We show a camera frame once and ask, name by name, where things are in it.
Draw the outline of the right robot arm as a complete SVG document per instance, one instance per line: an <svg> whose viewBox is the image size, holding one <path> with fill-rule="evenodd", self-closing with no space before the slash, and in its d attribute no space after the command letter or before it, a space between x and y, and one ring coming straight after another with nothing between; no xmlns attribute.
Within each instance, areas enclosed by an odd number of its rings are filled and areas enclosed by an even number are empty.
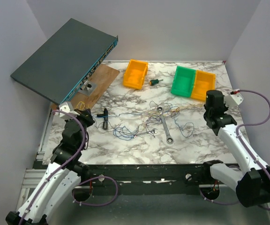
<svg viewBox="0 0 270 225"><path fill-rule="evenodd" d="M244 207L258 206L270 211L270 166L251 147L240 131L233 116L227 114L229 108L243 102L243 90L233 90L225 96L219 90L206 92L204 119L228 147L239 165L235 171L219 160L206 162L201 171L203 182L210 184L215 180L231 188Z"/></svg>

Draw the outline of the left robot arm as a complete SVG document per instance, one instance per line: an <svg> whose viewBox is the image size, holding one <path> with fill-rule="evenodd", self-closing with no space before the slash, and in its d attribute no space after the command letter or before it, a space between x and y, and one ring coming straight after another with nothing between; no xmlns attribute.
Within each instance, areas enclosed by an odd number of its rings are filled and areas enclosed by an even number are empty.
<svg viewBox="0 0 270 225"><path fill-rule="evenodd" d="M9 225L46 225L75 185L88 182L88 166L79 162L87 149L87 128L94 124L90 110L66 113L62 140L53 150L51 162L28 200L6 216Z"/></svg>

